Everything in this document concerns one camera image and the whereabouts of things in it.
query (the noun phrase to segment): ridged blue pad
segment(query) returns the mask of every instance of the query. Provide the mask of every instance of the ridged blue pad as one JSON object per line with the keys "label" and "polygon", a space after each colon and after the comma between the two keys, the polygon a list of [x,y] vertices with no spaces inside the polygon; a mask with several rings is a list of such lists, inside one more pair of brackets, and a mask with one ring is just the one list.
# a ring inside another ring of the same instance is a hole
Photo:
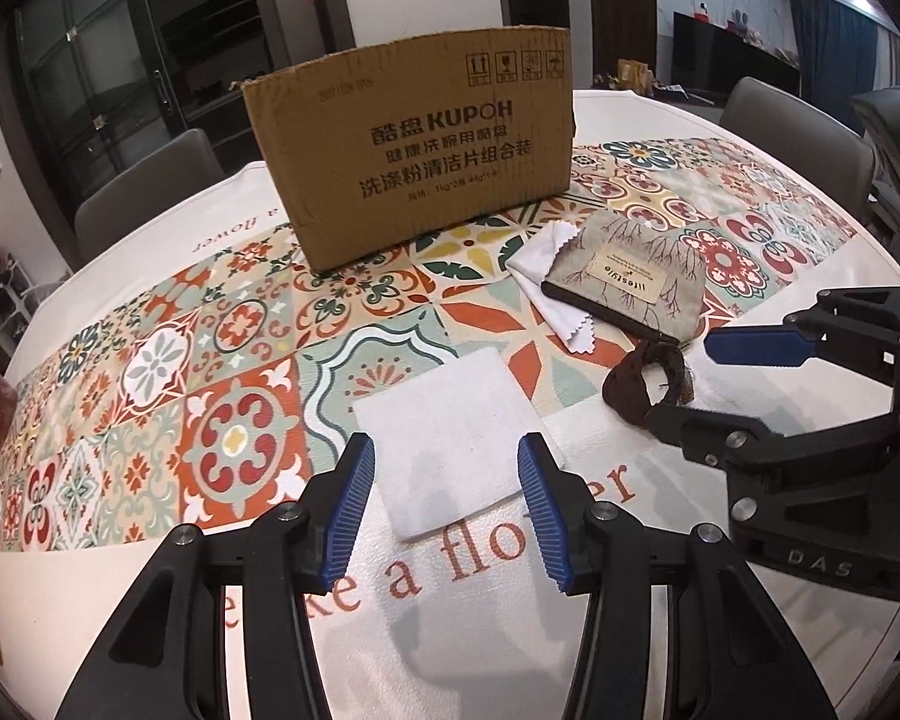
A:
{"label": "ridged blue pad", "polygon": [[330,589],[337,579],[343,579],[343,575],[346,574],[353,544],[357,541],[357,531],[360,530],[360,522],[367,507],[367,498],[370,498],[375,467],[373,440],[368,437],[360,450],[360,455],[357,456],[340,502],[326,530],[320,577],[327,589]]}
{"label": "ridged blue pad", "polygon": [[516,450],[516,472],[530,510],[530,522],[533,522],[547,576],[557,583],[560,592],[566,592],[573,581],[573,569],[567,553],[567,528],[553,495],[550,495],[543,481],[535,452],[526,436],[520,439]]}
{"label": "ridged blue pad", "polygon": [[703,348],[720,365],[800,367],[816,353],[796,327],[719,327],[703,339]]}

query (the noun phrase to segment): black television screen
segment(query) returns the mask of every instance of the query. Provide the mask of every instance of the black television screen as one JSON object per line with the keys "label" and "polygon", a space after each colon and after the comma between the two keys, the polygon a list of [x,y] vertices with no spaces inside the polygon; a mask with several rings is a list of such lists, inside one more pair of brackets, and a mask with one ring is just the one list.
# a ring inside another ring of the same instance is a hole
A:
{"label": "black television screen", "polygon": [[791,95],[800,92],[799,70],[782,59],[712,23],[674,13],[672,83],[722,98],[746,76]]}

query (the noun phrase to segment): cardboard box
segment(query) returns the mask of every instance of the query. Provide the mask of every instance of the cardboard box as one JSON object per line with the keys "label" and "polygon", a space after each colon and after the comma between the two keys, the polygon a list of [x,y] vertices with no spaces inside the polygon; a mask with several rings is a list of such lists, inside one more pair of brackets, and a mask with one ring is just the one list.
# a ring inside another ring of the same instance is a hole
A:
{"label": "cardboard box", "polygon": [[570,33],[513,26],[336,53],[244,99],[311,268],[565,191]]}

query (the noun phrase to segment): white napkin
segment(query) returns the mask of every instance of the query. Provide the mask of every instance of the white napkin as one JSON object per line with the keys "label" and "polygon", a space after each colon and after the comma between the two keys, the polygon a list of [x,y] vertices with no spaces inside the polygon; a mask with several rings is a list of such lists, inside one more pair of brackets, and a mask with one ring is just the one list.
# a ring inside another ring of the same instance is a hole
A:
{"label": "white napkin", "polygon": [[575,354],[593,351],[593,319],[586,311],[548,298],[540,292],[540,283],[549,274],[557,252],[579,234],[580,230],[568,221],[549,221],[506,262],[506,269],[524,295]]}
{"label": "white napkin", "polygon": [[493,348],[359,398],[353,413],[373,439],[376,483],[400,541],[517,493],[517,444],[543,432]]}

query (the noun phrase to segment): floral pattern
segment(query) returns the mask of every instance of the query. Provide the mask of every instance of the floral pattern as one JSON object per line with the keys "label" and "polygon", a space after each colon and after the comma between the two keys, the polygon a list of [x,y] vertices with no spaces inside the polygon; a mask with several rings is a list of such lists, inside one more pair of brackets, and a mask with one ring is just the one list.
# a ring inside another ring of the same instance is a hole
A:
{"label": "floral pattern", "polygon": [[163,538],[256,517],[331,469],[353,403],[492,346],[540,415],[600,391],[631,339],[567,353],[508,278],[542,225],[610,207],[703,255],[697,333],[823,262],[857,227],[718,138],[574,148],[571,186],[314,274],[281,224],[75,334],[21,381],[0,450],[0,550]]}

